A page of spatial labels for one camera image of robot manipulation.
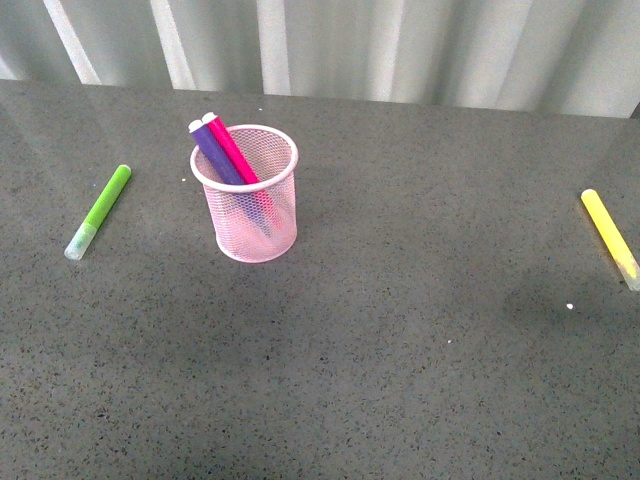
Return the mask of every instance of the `pen holder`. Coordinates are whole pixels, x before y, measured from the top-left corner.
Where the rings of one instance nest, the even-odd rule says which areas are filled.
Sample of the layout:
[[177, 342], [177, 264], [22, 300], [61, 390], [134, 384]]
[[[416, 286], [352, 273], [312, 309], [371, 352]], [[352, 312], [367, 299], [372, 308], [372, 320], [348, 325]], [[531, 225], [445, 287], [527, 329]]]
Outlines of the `pen holder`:
[[238, 125], [228, 131], [260, 183], [222, 183], [197, 146], [191, 170], [204, 187], [220, 250], [241, 262], [266, 262], [296, 240], [293, 170], [298, 148], [285, 133], [263, 125]]

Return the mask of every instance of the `pen holder rim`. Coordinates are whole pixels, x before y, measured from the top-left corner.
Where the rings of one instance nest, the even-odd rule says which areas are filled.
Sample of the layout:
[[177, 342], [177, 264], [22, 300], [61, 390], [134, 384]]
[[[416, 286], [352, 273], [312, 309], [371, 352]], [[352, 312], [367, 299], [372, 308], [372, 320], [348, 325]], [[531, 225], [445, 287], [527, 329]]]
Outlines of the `pen holder rim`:
[[285, 178], [287, 178], [291, 174], [291, 172], [293, 172], [293, 170], [296, 168], [296, 165], [298, 164], [298, 147], [296, 146], [295, 142], [291, 139], [291, 137], [286, 133], [284, 133], [282, 130], [269, 127], [267, 125], [257, 125], [257, 124], [234, 125], [232, 127], [228, 127], [227, 130], [229, 132], [233, 132], [234, 130], [262, 130], [262, 131], [273, 133], [274, 135], [281, 137], [285, 142], [287, 142], [287, 144], [291, 148], [291, 160], [289, 161], [288, 165], [284, 170], [282, 170], [280, 173], [270, 178], [269, 180], [265, 180], [263, 182], [258, 182], [258, 183], [252, 183], [250, 185], [227, 185], [226, 183], [220, 183], [220, 182], [216, 182], [215, 180], [211, 180], [210, 178], [205, 177], [200, 172], [200, 170], [198, 169], [198, 166], [196, 165], [196, 157], [198, 155], [198, 152], [200, 151], [200, 147], [196, 145], [193, 151], [191, 152], [191, 160], [190, 160], [191, 171], [203, 185], [213, 188], [215, 190], [219, 190], [221, 192], [227, 192], [227, 193], [257, 192], [259, 190], [264, 190], [265, 188], [269, 188], [272, 185], [276, 185], [277, 183], [280, 183]]

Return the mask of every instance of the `yellow marker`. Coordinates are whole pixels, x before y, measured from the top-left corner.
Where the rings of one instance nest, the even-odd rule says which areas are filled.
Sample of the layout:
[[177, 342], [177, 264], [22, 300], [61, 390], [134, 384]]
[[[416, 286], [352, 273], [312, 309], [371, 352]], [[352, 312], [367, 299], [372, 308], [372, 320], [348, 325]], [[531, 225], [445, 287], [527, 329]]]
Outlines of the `yellow marker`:
[[640, 291], [640, 267], [595, 190], [582, 192], [582, 203], [607, 245], [630, 290]]

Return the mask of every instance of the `speckled countertop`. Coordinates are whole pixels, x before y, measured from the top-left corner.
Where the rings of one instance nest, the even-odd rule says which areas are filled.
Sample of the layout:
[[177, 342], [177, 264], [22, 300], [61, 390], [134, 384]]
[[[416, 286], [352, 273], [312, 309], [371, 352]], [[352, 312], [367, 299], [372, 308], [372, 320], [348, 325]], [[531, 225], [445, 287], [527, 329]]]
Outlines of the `speckled countertop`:
[[[217, 248], [208, 110], [299, 146], [277, 260]], [[2, 81], [0, 165], [2, 479], [640, 476], [640, 294], [579, 201], [640, 254], [638, 121]]]

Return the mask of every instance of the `white marker cap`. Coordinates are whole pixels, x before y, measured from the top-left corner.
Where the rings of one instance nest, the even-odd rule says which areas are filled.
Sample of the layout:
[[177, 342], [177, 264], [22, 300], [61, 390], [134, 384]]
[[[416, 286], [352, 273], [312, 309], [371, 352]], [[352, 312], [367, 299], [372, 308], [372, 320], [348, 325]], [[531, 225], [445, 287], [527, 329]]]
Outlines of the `white marker cap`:
[[197, 129], [202, 127], [202, 125], [203, 125], [202, 120], [194, 120], [189, 124], [189, 133], [195, 132]]
[[214, 115], [213, 112], [209, 112], [209, 113], [205, 113], [204, 117], [202, 117], [202, 123], [204, 123], [205, 125], [207, 123], [211, 123], [216, 119], [217, 115]]

